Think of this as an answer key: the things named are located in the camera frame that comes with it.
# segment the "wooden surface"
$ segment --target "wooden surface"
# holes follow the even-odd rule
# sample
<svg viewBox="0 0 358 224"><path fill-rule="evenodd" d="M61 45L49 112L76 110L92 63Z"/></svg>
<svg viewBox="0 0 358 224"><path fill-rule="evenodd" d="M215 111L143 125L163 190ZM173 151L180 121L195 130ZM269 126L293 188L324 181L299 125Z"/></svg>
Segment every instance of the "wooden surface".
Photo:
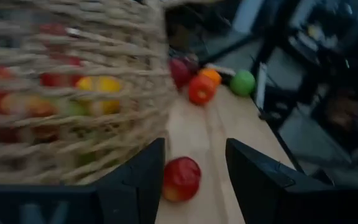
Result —
<svg viewBox="0 0 358 224"><path fill-rule="evenodd" d="M258 118L252 100L238 98L224 86L205 107L192 105L185 96L177 99L167 128L171 157L193 158L201 167L202 179L199 192L189 202L161 199L158 224L244 223L226 167L226 138L236 138L293 168L269 126Z"/></svg>

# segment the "woven basket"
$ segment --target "woven basket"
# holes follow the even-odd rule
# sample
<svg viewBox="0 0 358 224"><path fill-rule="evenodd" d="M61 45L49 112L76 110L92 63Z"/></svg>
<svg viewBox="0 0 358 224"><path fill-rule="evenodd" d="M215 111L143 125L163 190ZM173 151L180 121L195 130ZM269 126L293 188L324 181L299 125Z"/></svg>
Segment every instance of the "woven basket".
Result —
<svg viewBox="0 0 358 224"><path fill-rule="evenodd" d="M0 44L0 184L88 184L165 134L176 90L160 5L0 1L21 17L0 17L13 39Z"/></svg>

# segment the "floor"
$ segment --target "floor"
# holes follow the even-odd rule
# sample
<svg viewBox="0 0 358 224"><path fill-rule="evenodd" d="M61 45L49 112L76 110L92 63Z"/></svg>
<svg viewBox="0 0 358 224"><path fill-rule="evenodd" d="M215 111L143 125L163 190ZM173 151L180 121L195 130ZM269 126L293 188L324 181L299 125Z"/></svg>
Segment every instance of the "floor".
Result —
<svg viewBox="0 0 358 224"><path fill-rule="evenodd" d="M230 31L224 36L207 37L204 40L206 50L208 54L213 54L224 46L235 42L241 36L242 34ZM250 69L253 62L252 58L255 58L261 44L262 41L260 40L246 45L225 56L216 64L235 70ZM281 88L297 88L304 72L301 66L280 49L273 53L268 63L268 75ZM305 159L308 161L317 158L324 161L350 162L349 155L315 121L309 119L308 114L313 106L299 105L299 108L292 113L279 133L306 174L314 173L319 167L310 162L305 162ZM358 187L358 167L352 170L330 167L324 168L324 171L337 185Z"/></svg>

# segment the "yellow tomato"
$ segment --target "yellow tomato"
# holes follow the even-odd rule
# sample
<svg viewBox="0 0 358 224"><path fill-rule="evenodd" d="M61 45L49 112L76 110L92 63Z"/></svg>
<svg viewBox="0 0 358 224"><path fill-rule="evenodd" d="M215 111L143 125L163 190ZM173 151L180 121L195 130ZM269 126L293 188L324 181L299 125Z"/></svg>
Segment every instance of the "yellow tomato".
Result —
<svg viewBox="0 0 358 224"><path fill-rule="evenodd" d="M83 77L76 87L80 90L98 91L101 93L116 93L121 90L120 83L113 77ZM118 100L108 100L102 102L85 101L89 113L95 116L101 114L117 113L119 111Z"/></svg>

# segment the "wooden ramp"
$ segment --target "wooden ramp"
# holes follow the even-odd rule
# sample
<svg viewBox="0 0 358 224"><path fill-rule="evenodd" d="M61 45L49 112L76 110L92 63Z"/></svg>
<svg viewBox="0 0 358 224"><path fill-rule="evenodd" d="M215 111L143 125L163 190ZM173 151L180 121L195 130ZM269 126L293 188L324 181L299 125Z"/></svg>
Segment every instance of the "wooden ramp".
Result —
<svg viewBox="0 0 358 224"><path fill-rule="evenodd" d="M177 99L167 129L171 156L193 158L201 167L202 179L199 192L189 202L161 199L158 224L245 223L226 167L227 138L293 167L269 126L258 118L252 100L234 96L225 86L205 107L192 105L184 96Z"/></svg>

